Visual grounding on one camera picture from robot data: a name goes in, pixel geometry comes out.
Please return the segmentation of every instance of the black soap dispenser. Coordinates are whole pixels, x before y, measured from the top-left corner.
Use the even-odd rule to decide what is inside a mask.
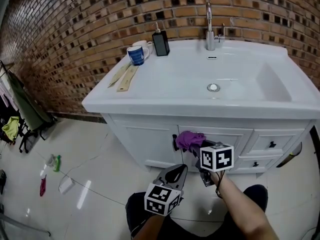
[[[161,31],[158,22],[155,23],[155,33],[152,35],[155,51],[157,56],[167,56],[170,52],[167,32]]]

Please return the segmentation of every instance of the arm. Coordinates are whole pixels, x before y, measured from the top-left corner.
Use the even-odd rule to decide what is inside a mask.
[[[217,185],[219,179],[215,172],[211,174],[211,178],[214,184]],[[264,211],[254,201],[242,193],[226,174],[220,183],[219,192],[223,197],[233,221],[242,231],[246,239],[278,239]]]
[[[165,217],[160,215],[150,217],[133,240],[156,240],[164,220]]]

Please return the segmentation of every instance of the faucet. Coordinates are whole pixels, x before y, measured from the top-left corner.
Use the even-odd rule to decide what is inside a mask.
[[[205,4],[206,19],[208,21],[208,30],[206,32],[206,49],[208,51],[214,51],[216,49],[216,40],[220,43],[221,39],[225,39],[225,24],[222,23],[221,34],[215,35],[212,29],[212,7],[210,0],[207,0]]]

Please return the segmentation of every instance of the cabinet door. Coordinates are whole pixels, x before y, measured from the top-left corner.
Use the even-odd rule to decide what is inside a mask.
[[[234,167],[230,169],[230,174],[257,174],[266,172],[273,166],[282,156],[252,156],[239,157]]]
[[[221,128],[221,127],[202,127],[202,126],[185,126],[179,125],[179,133],[190,131],[203,133],[208,141],[222,142],[234,146],[234,160],[241,154],[253,129],[245,128]],[[198,158],[190,152],[182,153],[183,162],[188,166],[189,171],[198,172],[195,167]]]
[[[128,151],[146,166],[167,168],[183,164],[181,150],[175,151],[173,146],[173,135],[179,135],[177,125],[117,120],[114,123],[129,139]]]
[[[283,155],[305,129],[254,129],[243,154],[249,156]]]

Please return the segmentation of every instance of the drawer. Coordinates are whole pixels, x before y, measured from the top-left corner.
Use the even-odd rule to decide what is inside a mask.
[[[208,141],[222,142],[234,146],[234,158],[236,159],[248,142],[253,129],[246,128],[222,128],[222,127],[203,127],[203,126],[187,126],[178,125],[179,133],[190,131],[195,133],[203,133]],[[188,166],[189,172],[198,172],[195,167],[198,158],[186,151],[182,153],[183,163]]]
[[[242,156],[283,155],[305,129],[254,129]]]
[[[239,157],[229,172],[230,174],[264,173],[281,157],[282,155]]]

